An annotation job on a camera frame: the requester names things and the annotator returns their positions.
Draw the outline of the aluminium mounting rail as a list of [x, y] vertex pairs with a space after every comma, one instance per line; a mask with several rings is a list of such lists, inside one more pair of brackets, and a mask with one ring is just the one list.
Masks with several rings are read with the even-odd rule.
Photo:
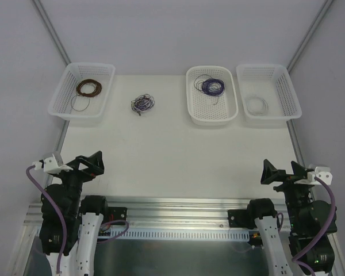
[[145, 198], [107, 196], [112, 207], [126, 207], [131, 228], [229, 228], [228, 210], [245, 209], [249, 199]]

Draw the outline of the white perforated basket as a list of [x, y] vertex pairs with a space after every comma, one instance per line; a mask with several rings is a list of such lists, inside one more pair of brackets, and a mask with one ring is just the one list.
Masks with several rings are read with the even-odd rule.
[[69, 64], [54, 92], [48, 113], [76, 125], [101, 122], [115, 72], [116, 68], [111, 64]]
[[220, 66], [194, 66], [186, 73], [187, 110], [192, 122], [222, 126], [239, 114], [231, 72]]
[[279, 64], [241, 64], [237, 81], [247, 125], [280, 128], [302, 116], [287, 69]]

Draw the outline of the middle white perforated basket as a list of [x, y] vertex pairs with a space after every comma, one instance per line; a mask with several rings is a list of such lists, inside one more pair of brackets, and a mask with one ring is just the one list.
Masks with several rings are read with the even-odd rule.
[[187, 110], [192, 122], [222, 126], [239, 114], [231, 72], [220, 66], [194, 66], [186, 73]]

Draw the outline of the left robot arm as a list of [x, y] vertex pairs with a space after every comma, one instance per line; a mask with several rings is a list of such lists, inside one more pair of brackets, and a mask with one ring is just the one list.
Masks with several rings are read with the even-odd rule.
[[101, 224], [109, 217], [106, 198], [81, 197], [83, 184], [104, 173], [102, 152], [63, 163], [54, 152], [41, 161], [45, 173], [59, 178], [42, 192], [40, 240], [52, 275], [93, 275]]

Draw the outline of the left aluminium frame post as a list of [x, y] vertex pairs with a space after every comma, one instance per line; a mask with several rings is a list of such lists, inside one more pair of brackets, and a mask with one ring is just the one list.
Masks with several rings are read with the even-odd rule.
[[49, 36], [50, 39], [52, 40], [52, 42], [55, 45], [55, 48], [58, 52], [58, 54], [60, 55], [61, 60], [63, 61], [64, 65], [67, 66], [71, 63], [71, 59], [69, 58], [69, 55], [55, 29], [55, 27], [53, 26], [53, 23], [42, 3], [41, 0], [31, 0], [31, 3], [33, 3], [34, 8], [37, 10], [41, 21], [43, 22]]

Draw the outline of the aluminium frame post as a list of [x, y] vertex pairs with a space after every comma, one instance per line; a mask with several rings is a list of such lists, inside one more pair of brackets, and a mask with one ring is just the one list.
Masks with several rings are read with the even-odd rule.
[[300, 44], [298, 45], [295, 53], [293, 54], [289, 64], [287, 65], [288, 73], [291, 73], [295, 68], [296, 64], [298, 63], [299, 59], [301, 58], [302, 53], [305, 51], [306, 47], [308, 46], [309, 42], [311, 41], [313, 35], [318, 30], [320, 24], [324, 20], [325, 16], [327, 15], [329, 9], [334, 4], [334, 0], [326, 0], [321, 5], [321, 8], [317, 12], [315, 18], [311, 22], [308, 30], [306, 31], [304, 37], [302, 38]]
[[55, 45], [55, 48], [58, 52], [58, 54], [60, 55], [61, 60], [63, 61], [64, 65], [67, 66], [71, 63], [71, 59], [69, 58], [69, 55], [55, 29], [55, 27], [53, 26], [53, 23], [42, 3], [41, 0], [31, 0], [31, 3], [33, 3], [34, 8], [37, 10], [41, 21], [43, 22], [49, 36], [50, 39], [52, 40], [52, 42]]

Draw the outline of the right white perforated basket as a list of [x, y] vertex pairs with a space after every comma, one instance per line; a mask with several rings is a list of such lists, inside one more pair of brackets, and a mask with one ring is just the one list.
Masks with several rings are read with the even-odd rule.
[[302, 116], [287, 69], [279, 64], [241, 64], [237, 81], [247, 125], [280, 128]]

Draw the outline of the right aluminium frame post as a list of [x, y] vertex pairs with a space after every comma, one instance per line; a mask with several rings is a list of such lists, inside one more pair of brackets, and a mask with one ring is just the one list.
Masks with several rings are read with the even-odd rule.
[[291, 73], [295, 68], [296, 64], [298, 63], [299, 59], [301, 58], [302, 53], [305, 51], [306, 47], [308, 46], [309, 42], [311, 41], [313, 35], [318, 30], [320, 24], [324, 20], [325, 16], [327, 15], [329, 9], [334, 4], [334, 0], [326, 0], [321, 5], [321, 8], [317, 12], [315, 18], [311, 22], [308, 30], [306, 31], [304, 37], [302, 38], [300, 44], [298, 45], [295, 53], [293, 54], [289, 64], [287, 65], [288, 73]]

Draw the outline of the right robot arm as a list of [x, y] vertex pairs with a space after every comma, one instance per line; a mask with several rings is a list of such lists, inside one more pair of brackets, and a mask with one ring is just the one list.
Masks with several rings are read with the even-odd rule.
[[277, 182], [276, 192], [285, 197], [290, 221], [289, 249], [285, 255], [279, 236], [279, 213], [269, 198], [251, 200], [247, 206], [248, 228], [259, 231], [266, 254], [269, 275], [294, 275], [290, 263], [297, 265], [303, 275], [328, 275], [335, 253], [328, 235], [337, 231], [336, 200], [330, 189], [332, 174], [326, 167], [305, 168], [291, 162], [288, 174], [268, 161], [263, 162], [261, 184]]

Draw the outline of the left white perforated basket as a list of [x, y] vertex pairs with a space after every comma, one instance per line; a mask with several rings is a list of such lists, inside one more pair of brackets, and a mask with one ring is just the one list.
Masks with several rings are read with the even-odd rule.
[[54, 92], [48, 113], [76, 125], [101, 122], [115, 72], [116, 68], [111, 64], [69, 64]]

